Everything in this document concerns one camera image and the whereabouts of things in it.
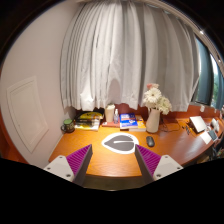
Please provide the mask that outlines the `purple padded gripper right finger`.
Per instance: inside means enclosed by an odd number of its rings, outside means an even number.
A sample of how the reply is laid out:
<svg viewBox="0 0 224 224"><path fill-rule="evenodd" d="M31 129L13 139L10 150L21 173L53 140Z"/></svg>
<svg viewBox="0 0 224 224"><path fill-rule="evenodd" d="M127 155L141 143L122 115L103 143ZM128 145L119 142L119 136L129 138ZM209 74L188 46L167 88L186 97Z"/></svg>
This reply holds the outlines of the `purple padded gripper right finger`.
<svg viewBox="0 0 224 224"><path fill-rule="evenodd" d="M135 157L146 184L182 169L182 166L169 155L160 156L140 145L135 145Z"/></svg>

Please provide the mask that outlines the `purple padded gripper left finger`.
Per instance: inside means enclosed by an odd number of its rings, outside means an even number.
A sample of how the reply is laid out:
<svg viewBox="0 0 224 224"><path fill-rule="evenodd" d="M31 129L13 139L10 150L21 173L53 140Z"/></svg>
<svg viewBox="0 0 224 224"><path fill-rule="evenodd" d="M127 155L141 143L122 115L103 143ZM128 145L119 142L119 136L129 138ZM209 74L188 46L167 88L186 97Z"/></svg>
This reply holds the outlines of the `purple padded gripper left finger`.
<svg viewBox="0 0 224 224"><path fill-rule="evenodd" d="M92 155L92 145L87 145L68 156L59 155L44 170L82 186Z"/></svg>

